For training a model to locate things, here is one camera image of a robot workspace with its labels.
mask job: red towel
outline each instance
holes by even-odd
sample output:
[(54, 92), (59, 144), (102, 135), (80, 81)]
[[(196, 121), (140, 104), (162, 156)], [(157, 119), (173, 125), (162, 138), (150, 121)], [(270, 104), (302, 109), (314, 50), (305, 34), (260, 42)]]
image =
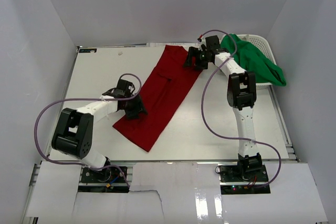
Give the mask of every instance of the red towel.
[(149, 152), (194, 85), (200, 71), (183, 68), (187, 51), (166, 46), (160, 60), (142, 86), (140, 96), (148, 115), (127, 120), (125, 116), (113, 127), (128, 140)]

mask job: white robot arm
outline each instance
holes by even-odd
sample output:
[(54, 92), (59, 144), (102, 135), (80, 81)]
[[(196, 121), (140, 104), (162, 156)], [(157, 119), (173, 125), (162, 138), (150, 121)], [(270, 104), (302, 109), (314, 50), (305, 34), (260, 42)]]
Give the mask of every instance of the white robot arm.
[(76, 158), (89, 167), (104, 167), (109, 160), (92, 148), (93, 125), (119, 110), (125, 110), (129, 120), (138, 118), (139, 113), (147, 114), (140, 95), (127, 101), (107, 101), (113, 98), (130, 98), (133, 91), (132, 82), (119, 79), (116, 88), (102, 94), (101, 101), (76, 110), (63, 109), (52, 138), (52, 148)]
[[(227, 58), (230, 57), (228, 52), (222, 52), (215, 56), (215, 65), (219, 67)], [(246, 72), (236, 61), (230, 58), (221, 68), (221, 71), (229, 78), (231, 74), (244, 74)], [(253, 107), (246, 106), (241, 110), (233, 107), (233, 112), (236, 116), (238, 136), (255, 140), (254, 125), (253, 125)], [(256, 143), (247, 140), (239, 140), (238, 153), (240, 156), (256, 156), (259, 153)]]
[(227, 100), (236, 117), (238, 137), (252, 140), (239, 140), (238, 166), (242, 174), (260, 170), (262, 161), (257, 144), (254, 142), (253, 125), (253, 107), (257, 98), (255, 75), (240, 67), (233, 58), (230, 58), (230, 53), (226, 49), (220, 48), (217, 36), (210, 36), (200, 41), (199, 48), (189, 48), (184, 66), (191, 66), (192, 58), (195, 58), (194, 67), (198, 69), (207, 69), (209, 62), (219, 67), (226, 61), (220, 69), (228, 78)]

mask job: plastic basket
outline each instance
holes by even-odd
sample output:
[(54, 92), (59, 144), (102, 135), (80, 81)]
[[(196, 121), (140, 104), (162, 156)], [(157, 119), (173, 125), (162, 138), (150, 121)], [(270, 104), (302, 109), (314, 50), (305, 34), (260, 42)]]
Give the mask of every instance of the plastic basket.
[[(253, 45), (255, 45), (259, 50), (275, 65), (275, 59), (271, 50), (271, 47), (269, 46), (269, 43), (266, 39), (262, 38), (258, 35), (252, 35), (252, 34), (238, 34), (237, 35), (241, 40), (251, 42)], [(272, 83), (266, 82), (266, 83), (257, 83), (257, 89), (265, 89), (268, 86), (272, 85)]]

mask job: purple cable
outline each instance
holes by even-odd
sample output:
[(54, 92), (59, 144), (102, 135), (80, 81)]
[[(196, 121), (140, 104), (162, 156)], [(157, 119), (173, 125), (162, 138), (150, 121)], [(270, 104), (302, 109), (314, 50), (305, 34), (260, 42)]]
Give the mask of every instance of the purple cable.
[(202, 114), (203, 122), (204, 122), (205, 126), (207, 127), (207, 129), (208, 129), (212, 134), (214, 134), (215, 136), (218, 136), (218, 137), (220, 137), (220, 138), (224, 138), (224, 139), (228, 139), (228, 140), (246, 140), (246, 141), (252, 141), (252, 142), (254, 142), (254, 143), (256, 143), (256, 144), (266, 145), (266, 146), (272, 148), (272, 149), (277, 153), (277, 155), (278, 155), (278, 157), (279, 157), (279, 167), (278, 167), (278, 170), (277, 170), (277, 172), (275, 173), (274, 177), (273, 177), (269, 182), (267, 182), (267, 183), (265, 183), (265, 184), (262, 184), (262, 185), (259, 185), (259, 186), (255, 186), (255, 188), (268, 186), (269, 184), (271, 184), (271, 183), (278, 177), (278, 175), (279, 175), (279, 173), (280, 173), (280, 169), (281, 169), (281, 156), (280, 156), (280, 153), (278, 152), (278, 150), (277, 150), (274, 146), (272, 146), (272, 145), (270, 145), (270, 144), (263, 143), (263, 142), (259, 142), (259, 141), (254, 141), (254, 140), (252, 140), (252, 139), (250, 139), (250, 138), (245, 138), (245, 137), (228, 137), (228, 136), (222, 136), (222, 135), (219, 135), (218, 133), (214, 132), (214, 131), (210, 128), (210, 126), (208, 125), (208, 123), (207, 123), (206, 120), (205, 120), (205, 115), (204, 115), (204, 97), (205, 97), (206, 89), (208, 88), (209, 83), (210, 83), (210, 81), (212, 80), (213, 76), (214, 76), (214, 75), (219, 71), (219, 69), (221, 69), (221, 67), (224, 66), (224, 64), (225, 64), (230, 58), (232, 58), (233, 55), (235, 55), (236, 52), (237, 52), (237, 44), (236, 44), (235, 40), (232, 38), (232, 36), (231, 36), (230, 34), (228, 34), (228, 33), (225, 32), (225, 31), (217, 30), (217, 29), (209, 30), (209, 31), (206, 31), (205, 33), (203, 33), (203, 34), (200, 36), (200, 38), (202, 38), (204, 35), (206, 35), (206, 34), (212, 32), (212, 31), (217, 31), (217, 32), (220, 32), (220, 33), (223, 33), (223, 34), (229, 36), (229, 38), (232, 40), (232, 42), (233, 42), (234, 45), (235, 45), (235, 51), (234, 51), (232, 54), (230, 54), (229, 58), (227, 58), (226, 60), (224, 60), (224, 62), (223, 62), (222, 64), (220, 64), (220, 65), (217, 67), (217, 69), (210, 75), (208, 81), (206, 82), (206, 85), (205, 85), (204, 90), (203, 90), (203, 93), (202, 93), (202, 99), (201, 99), (201, 114)]
[[(129, 98), (111, 98), (111, 99), (104, 99), (105, 101), (128, 101), (128, 100), (132, 100), (133, 98), (135, 98), (139, 93), (140, 93), (140, 90), (142, 88), (142, 83), (141, 83), (141, 80), (139, 77), (137, 77), (136, 75), (132, 74), (132, 73), (124, 73), (120, 76), (120, 78), (122, 78), (123, 76), (133, 76), (135, 78), (137, 78), (137, 80), (139, 81), (139, 84), (140, 84), (140, 87), (139, 87), (139, 90), (137, 91), (137, 93), (132, 96), (132, 97), (129, 97)], [(61, 99), (61, 100), (58, 100), (58, 101), (55, 101), (55, 102), (52, 102), (51, 104), (47, 105), (44, 109), (42, 109), (42, 111), (39, 113), (39, 115), (37, 116), (37, 119), (35, 121), (35, 125), (34, 125), (34, 141), (35, 141), (35, 146), (36, 146), (36, 149), (38, 151), (38, 153), (41, 155), (42, 158), (44, 158), (46, 161), (49, 161), (53, 164), (57, 164), (57, 165), (81, 165), (81, 166), (87, 166), (85, 164), (82, 164), (82, 163), (78, 163), (78, 162), (60, 162), (60, 161), (56, 161), (56, 160), (52, 160), (50, 159), (49, 157), (47, 157), (43, 151), (41, 150), (39, 144), (38, 144), (38, 138), (37, 138), (37, 128), (38, 128), (38, 123), (42, 117), (42, 115), (47, 111), (48, 108), (58, 104), (58, 103), (61, 103), (61, 102), (70, 102), (70, 101), (101, 101), (102, 99), (99, 99), (99, 98), (67, 98), (67, 99)], [(100, 168), (94, 168), (94, 167), (91, 167), (90, 169), (91, 170), (102, 170), (102, 169), (105, 169), (105, 168), (109, 168), (109, 167), (115, 167), (117, 168), (122, 177), (124, 178), (126, 184), (128, 187), (130, 187), (130, 184), (127, 182), (126, 180), (126, 177), (125, 177), (125, 174), (124, 172), (120, 169), (120, 167), (118, 165), (107, 165), (107, 166), (104, 166), (104, 167), (100, 167)]]

